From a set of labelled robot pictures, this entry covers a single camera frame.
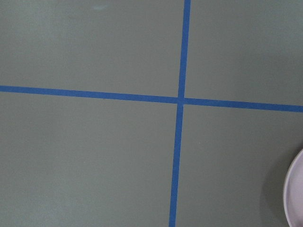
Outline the pink plate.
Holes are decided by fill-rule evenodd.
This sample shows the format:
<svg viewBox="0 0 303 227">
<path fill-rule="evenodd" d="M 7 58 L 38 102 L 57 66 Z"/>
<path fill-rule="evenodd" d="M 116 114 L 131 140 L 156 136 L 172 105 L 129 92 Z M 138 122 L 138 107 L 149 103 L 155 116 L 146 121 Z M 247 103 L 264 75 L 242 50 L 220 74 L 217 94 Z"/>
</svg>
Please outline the pink plate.
<svg viewBox="0 0 303 227">
<path fill-rule="evenodd" d="M 283 187 L 283 205 L 289 227 L 303 226 L 303 150 L 291 162 Z"/>
</svg>

